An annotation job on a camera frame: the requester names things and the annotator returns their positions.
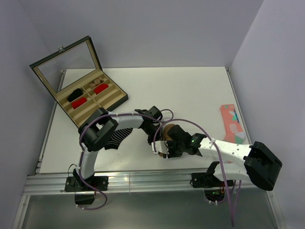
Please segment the tan ribbed sock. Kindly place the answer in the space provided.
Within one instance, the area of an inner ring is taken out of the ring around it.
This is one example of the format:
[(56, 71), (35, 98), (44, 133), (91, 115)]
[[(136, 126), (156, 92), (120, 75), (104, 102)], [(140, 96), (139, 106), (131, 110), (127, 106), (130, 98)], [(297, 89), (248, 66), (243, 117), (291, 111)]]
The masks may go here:
[(165, 127), (162, 128), (162, 139), (160, 141), (165, 141), (168, 150), (169, 150), (169, 155), (168, 158), (175, 158), (178, 157), (178, 151), (177, 151), (177, 142), (174, 141), (168, 134), (168, 132), (175, 126), (175, 124), (168, 124), (165, 125)]

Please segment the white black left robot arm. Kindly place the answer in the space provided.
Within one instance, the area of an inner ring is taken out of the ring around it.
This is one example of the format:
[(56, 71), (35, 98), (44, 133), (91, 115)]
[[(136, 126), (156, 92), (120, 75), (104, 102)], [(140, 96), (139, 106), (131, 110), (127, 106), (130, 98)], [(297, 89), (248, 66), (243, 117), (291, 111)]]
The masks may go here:
[(154, 135), (162, 118), (162, 112), (155, 106), (149, 110), (136, 109), (119, 114), (108, 112), (103, 108), (97, 109), (78, 130), (81, 157), (76, 169), (78, 176), (76, 186), (81, 190), (90, 189), (98, 152), (101, 149), (118, 149), (133, 129), (143, 130), (147, 134), (149, 145), (153, 140), (159, 140), (160, 134)]

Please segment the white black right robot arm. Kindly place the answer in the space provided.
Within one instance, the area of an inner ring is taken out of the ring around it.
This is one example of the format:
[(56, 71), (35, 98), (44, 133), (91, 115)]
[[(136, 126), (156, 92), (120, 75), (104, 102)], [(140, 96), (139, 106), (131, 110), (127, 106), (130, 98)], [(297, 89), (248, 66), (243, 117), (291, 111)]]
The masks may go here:
[(272, 191), (283, 163), (263, 143), (241, 145), (209, 139), (207, 135), (190, 135), (179, 125), (167, 125), (164, 130), (167, 158), (183, 153), (212, 160), (206, 174), (207, 183), (217, 186), (224, 180), (250, 181), (262, 190)]

